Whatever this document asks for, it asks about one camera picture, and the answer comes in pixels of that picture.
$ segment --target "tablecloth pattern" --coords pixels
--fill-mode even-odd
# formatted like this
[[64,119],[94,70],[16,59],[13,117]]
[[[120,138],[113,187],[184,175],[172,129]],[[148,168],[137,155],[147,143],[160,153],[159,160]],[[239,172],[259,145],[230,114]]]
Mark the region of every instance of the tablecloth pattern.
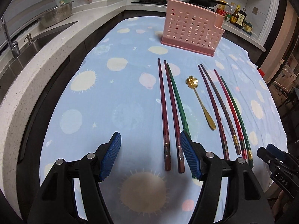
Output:
[[[223,76],[236,99],[252,148],[253,172],[264,190],[270,184],[269,173],[257,157],[257,149],[272,143],[287,150],[286,134],[274,101],[248,53],[225,38],[221,38],[214,57],[164,46],[160,43],[164,21],[162,17],[126,19],[88,53],[59,99],[41,151],[42,183],[58,158],[79,160],[118,131],[122,137],[120,152],[110,176],[100,183],[115,224],[188,223],[201,190],[202,182],[192,179],[186,160],[186,172],[178,173],[170,97],[162,66],[172,160],[171,171],[164,170],[158,58],[170,64],[192,140],[201,143],[206,151],[223,158],[219,129],[209,128],[194,91],[185,84],[191,75],[199,80],[197,91],[216,123],[197,68],[201,63],[226,103],[233,125],[214,69]],[[231,133],[214,92],[213,95],[230,159],[234,160],[237,155]],[[74,185],[79,216],[86,218],[78,179]],[[222,219],[226,188],[227,179],[223,178],[215,221]]]

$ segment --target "white countertop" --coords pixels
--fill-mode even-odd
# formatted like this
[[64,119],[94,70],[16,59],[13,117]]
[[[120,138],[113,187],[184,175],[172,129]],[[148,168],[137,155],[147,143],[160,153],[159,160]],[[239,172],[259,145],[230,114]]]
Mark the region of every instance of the white countertop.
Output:
[[[0,188],[17,214],[20,215],[16,192],[18,153],[27,121],[41,92],[68,55],[90,34],[117,14],[124,10],[166,11],[166,6],[131,4],[132,1],[105,0],[82,5],[74,8],[72,16],[68,19],[48,29],[33,26],[18,38],[21,41],[21,38],[24,40],[25,34],[30,32],[32,36],[36,36],[54,27],[78,21],[52,39],[31,59],[11,85],[0,106]],[[229,24],[224,24],[223,28],[258,48],[262,47],[253,38]],[[10,59],[10,52],[3,53],[0,58],[1,61]]]

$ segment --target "light switch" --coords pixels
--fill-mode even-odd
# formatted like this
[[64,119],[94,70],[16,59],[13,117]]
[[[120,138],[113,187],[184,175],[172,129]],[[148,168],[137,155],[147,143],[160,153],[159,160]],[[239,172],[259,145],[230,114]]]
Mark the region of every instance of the light switch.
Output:
[[255,15],[257,15],[258,14],[258,10],[259,10],[258,8],[254,7],[253,10],[252,10],[252,13],[255,14]]

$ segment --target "pink utensil holder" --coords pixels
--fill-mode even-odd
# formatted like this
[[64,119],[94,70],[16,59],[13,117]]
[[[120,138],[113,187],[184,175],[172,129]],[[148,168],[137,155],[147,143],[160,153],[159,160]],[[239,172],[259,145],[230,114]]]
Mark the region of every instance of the pink utensil holder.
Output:
[[214,56],[224,33],[224,17],[207,9],[168,0],[161,43]]

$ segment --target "dark red chopstick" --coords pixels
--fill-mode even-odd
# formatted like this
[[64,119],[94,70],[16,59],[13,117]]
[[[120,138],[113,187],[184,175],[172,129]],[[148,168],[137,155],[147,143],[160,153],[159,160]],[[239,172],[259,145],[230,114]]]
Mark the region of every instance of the dark red chopstick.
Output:
[[231,113],[233,114],[233,117],[234,117],[234,121],[235,121],[235,124],[236,124],[236,128],[237,128],[237,132],[238,132],[238,136],[239,136],[239,140],[240,140],[240,145],[241,145],[241,151],[242,151],[242,157],[246,160],[247,159],[247,155],[246,155],[246,147],[245,147],[245,142],[244,142],[244,138],[243,138],[243,134],[242,134],[242,130],[241,130],[241,127],[240,127],[240,123],[239,123],[239,120],[238,120],[238,117],[236,115],[236,111],[235,111],[235,108],[233,106],[233,103],[231,102],[231,98],[229,97],[228,95],[228,92],[220,78],[220,76],[218,75],[218,72],[216,70],[214,70],[215,73],[216,73],[216,76],[220,82],[220,85],[225,93],[225,96],[226,96],[226,99],[228,101],[228,104],[229,104],[229,107],[231,108]]
[[180,143],[180,125],[178,122],[178,112],[176,110],[176,104],[171,84],[171,79],[167,67],[167,62],[164,61],[165,71],[166,71],[166,77],[167,77],[167,83],[168,83],[168,89],[170,94],[170,102],[171,102],[171,108],[172,108],[172,117],[173,117],[173,124],[174,124],[174,132],[175,132],[175,142],[176,142],[176,154],[178,157],[178,172],[184,173],[185,172],[185,164],[184,164],[184,154],[183,149],[181,148]]
[[161,104],[162,104],[164,165],[165,165],[165,171],[170,171],[171,170],[170,144],[169,144],[170,141],[169,141],[166,100],[165,100],[165,92],[164,92],[163,76],[162,76],[160,58],[158,59],[158,66],[159,66],[159,79],[160,79]]
[[201,74],[202,78],[204,79],[204,83],[205,83],[205,85],[207,87],[207,92],[208,92],[208,94],[210,96],[210,99],[211,99],[211,102],[212,102],[212,106],[213,106],[213,109],[215,111],[216,120],[217,120],[217,124],[218,124],[218,128],[219,128],[219,133],[220,133],[220,139],[221,139],[221,145],[222,145],[224,159],[225,160],[229,160],[227,141],[226,141],[226,137],[225,137],[225,134],[224,134],[223,125],[222,125],[222,122],[221,122],[221,118],[220,118],[220,115],[219,115],[219,112],[218,112],[218,108],[217,108],[214,96],[212,94],[212,91],[210,89],[209,84],[207,83],[207,79],[205,78],[204,73],[203,73],[203,71],[202,71],[202,69],[200,68],[199,65],[198,65],[198,68],[200,70],[200,74]]

